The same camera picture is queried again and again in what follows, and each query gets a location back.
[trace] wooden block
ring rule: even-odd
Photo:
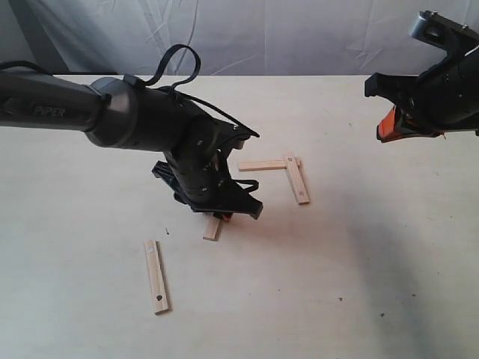
[[[168,310],[168,298],[166,297],[165,281],[159,253],[155,241],[144,243],[144,249],[147,255],[148,275],[150,277],[151,299],[153,301],[153,311],[156,315]]]
[[[293,187],[294,197],[298,204],[309,203],[309,196],[306,191],[305,183],[302,180],[301,172],[299,171],[295,157],[292,153],[286,153],[284,155],[284,161],[286,162],[286,172],[290,179],[291,186]]]
[[[208,222],[207,230],[204,232],[203,239],[206,239],[207,241],[217,241],[221,223],[221,219],[212,215]]]
[[[298,167],[301,167],[301,159],[296,159]],[[265,171],[265,170],[285,170],[286,163],[283,159],[274,161],[256,161],[256,162],[240,162],[238,163],[239,172],[247,171]]]

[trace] white fabric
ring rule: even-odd
[[[189,43],[203,75],[420,73],[443,53],[409,36],[420,10],[479,30],[477,0],[35,0],[72,70],[151,74]],[[168,73],[188,73],[192,57]]]

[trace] table surface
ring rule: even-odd
[[[229,163],[260,181],[263,214],[234,216],[219,242],[153,177],[158,153],[0,128],[0,357],[478,358],[478,139],[379,143],[391,105],[364,98],[364,80],[183,86],[261,134]],[[237,171],[288,151],[308,206],[284,171]],[[161,316],[148,239],[170,292]]]

